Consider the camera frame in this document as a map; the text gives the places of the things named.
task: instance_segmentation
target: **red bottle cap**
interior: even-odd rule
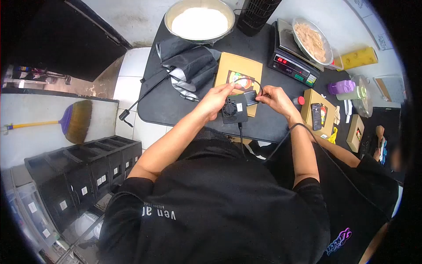
[[[305,98],[303,98],[303,96],[299,96],[298,97],[298,103],[302,106],[305,104]]]

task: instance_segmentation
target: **purple logo on shirt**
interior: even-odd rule
[[[350,228],[346,228],[344,231],[341,231],[338,234],[338,237],[334,239],[334,241],[331,242],[331,244],[329,244],[328,248],[325,250],[327,255],[329,256],[331,253],[336,252],[351,236],[352,232],[350,231]]]

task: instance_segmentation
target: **yellow glove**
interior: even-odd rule
[[[338,131],[338,129],[336,127],[334,127],[334,133],[328,139],[329,142],[335,144],[335,138],[337,137],[337,131]]]

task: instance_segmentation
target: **green digital display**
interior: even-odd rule
[[[298,79],[298,80],[303,81],[303,77],[302,77],[302,76],[300,76],[299,74],[295,74],[295,78],[296,78],[296,79]]]

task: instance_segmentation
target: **broom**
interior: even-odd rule
[[[20,125],[8,125],[7,130],[25,128],[35,125],[61,124],[66,139],[74,144],[82,144],[87,136],[91,123],[92,101],[83,100],[70,105],[59,121],[38,122]]]

